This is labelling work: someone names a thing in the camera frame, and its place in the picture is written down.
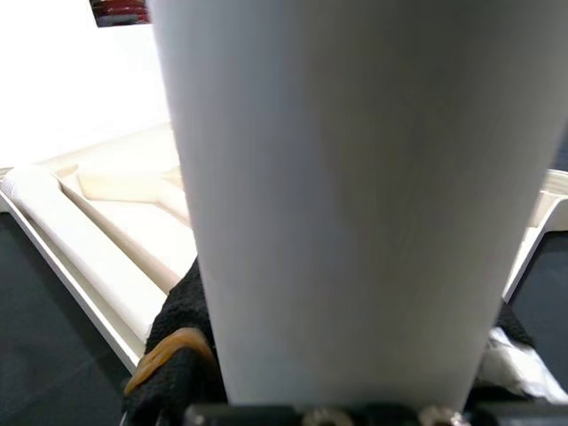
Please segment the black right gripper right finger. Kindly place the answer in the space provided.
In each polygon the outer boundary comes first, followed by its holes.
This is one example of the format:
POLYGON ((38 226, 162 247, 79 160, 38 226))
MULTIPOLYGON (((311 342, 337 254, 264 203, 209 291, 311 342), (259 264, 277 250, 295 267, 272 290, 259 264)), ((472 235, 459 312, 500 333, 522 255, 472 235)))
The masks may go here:
POLYGON ((567 391, 550 372, 512 307, 501 304, 467 402, 534 401, 565 404, 567 391))

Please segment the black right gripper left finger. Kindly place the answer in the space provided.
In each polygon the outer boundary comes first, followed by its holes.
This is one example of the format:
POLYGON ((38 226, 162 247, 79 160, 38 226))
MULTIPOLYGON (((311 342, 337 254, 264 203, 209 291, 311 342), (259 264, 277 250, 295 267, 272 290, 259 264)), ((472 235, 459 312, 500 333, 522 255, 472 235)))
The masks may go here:
POLYGON ((192 404, 226 401, 199 261, 167 295, 125 385, 124 425, 181 425, 192 404))

